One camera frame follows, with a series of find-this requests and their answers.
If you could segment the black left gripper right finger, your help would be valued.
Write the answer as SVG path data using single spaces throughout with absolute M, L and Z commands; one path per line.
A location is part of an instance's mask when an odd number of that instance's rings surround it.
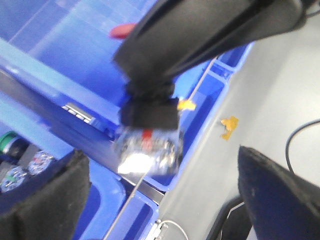
M 257 239 L 320 238 L 320 188 L 254 148 L 239 147 L 238 189 Z

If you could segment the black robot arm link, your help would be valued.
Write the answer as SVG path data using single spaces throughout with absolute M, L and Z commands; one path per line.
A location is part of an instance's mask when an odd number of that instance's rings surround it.
M 114 61 L 135 82 L 169 80 L 219 54 L 294 31 L 305 0 L 159 0 L 117 50 Z

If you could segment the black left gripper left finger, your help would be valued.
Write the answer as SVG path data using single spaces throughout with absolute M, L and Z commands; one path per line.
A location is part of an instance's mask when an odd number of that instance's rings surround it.
M 90 193 L 89 158 L 73 150 L 0 195 L 2 240 L 71 240 Z

